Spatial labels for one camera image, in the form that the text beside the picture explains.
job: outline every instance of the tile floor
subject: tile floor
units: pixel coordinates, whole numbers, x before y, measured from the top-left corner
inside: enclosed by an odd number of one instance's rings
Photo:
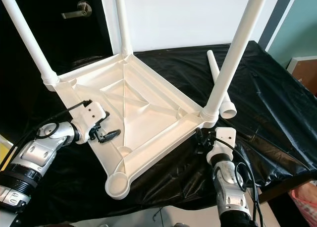
[[[253,203],[250,195],[246,195],[246,198],[249,204],[250,211],[252,212]],[[154,217],[155,221],[153,221],[153,215],[158,210],[158,208],[147,209],[124,216],[80,221],[77,223],[73,223],[72,225],[76,227],[99,227],[104,224],[107,224],[109,227],[172,227],[176,223],[184,223],[186,225],[189,225],[190,227],[220,227],[217,206],[198,211],[185,211],[173,206],[166,206],[161,210],[164,225],[162,225],[159,212]],[[279,227],[279,224],[268,203],[261,204],[261,211],[264,217],[264,226]]]

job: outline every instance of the white cylindrical leg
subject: white cylindrical leg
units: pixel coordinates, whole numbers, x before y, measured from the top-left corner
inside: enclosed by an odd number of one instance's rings
[[[59,78],[57,74],[51,69],[40,46],[36,42],[30,27],[26,23],[19,6],[15,0],[2,0],[2,2],[32,59],[38,67],[43,83],[50,91],[54,91],[54,85],[58,83]]]
[[[265,0],[248,1],[207,105],[201,111],[201,117],[210,122],[211,127],[213,127],[218,120],[218,110],[248,44],[264,2]]]
[[[125,2],[124,0],[115,0],[115,1],[117,6],[120,36],[121,36],[121,53],[123,57],[127,57],[128,55],[133,54],[133,50],[132,50],[132,45],[130,40]]]
[[[219,68],[218,68],[216,59],[214,58],[213,52],[211,50],[207,51],[207,57],[208,57],[208,61],[209,61],[210,69],[211,69],[213,82],[216,83],[218,75],[219,75]],[[237,114],[236,107],[231,102],[228,92],[226,92],[224,95],[224,98],[219,108],[219,113],[221,117],[224,119],[233,118]]]

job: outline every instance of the black plastic sheet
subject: black plastic sheet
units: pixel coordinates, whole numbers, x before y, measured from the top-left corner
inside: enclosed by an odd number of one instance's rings
[[[135,55],[204,106],[213,87],[209,49],[221,67],[229,45]],[[249,42],[228,93],[238,113],[232,119],[220,119],[217,126],[237,130],[236,148],[250,162],[257,184],[265,186],[304,173],[315,176],[317,99],[255,42]],[[57,94],[43,89],[30,125],[63,109]],[[63,148],[21,219],[25,226],[36,226],[166,205],[192,210],[215,205],[211,168],[198,149],[191,137],[135,180],[125,199],[115,201],[106,195],[106,174],[90,147]]]

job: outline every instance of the door lever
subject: door lever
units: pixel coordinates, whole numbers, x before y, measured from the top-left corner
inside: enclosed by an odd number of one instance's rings
[[[91,6],[84,0],[81,0],[77,4],[77,11],[72,11],[72,12],[67,12],[67,13],[62,13],[61,16],[64,19],[70,19],[70,18],[75,18],[75,17],[89,17],[91,16],[92,9]]]

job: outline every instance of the white wall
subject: white wall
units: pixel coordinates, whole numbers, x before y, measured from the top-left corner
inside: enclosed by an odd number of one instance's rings
[[[248,0],[125,0],[134,51],[230,43]],[[258,41],[277,0],[266,0]],[[120,51],[114,0],[103,0],[113,53]]]

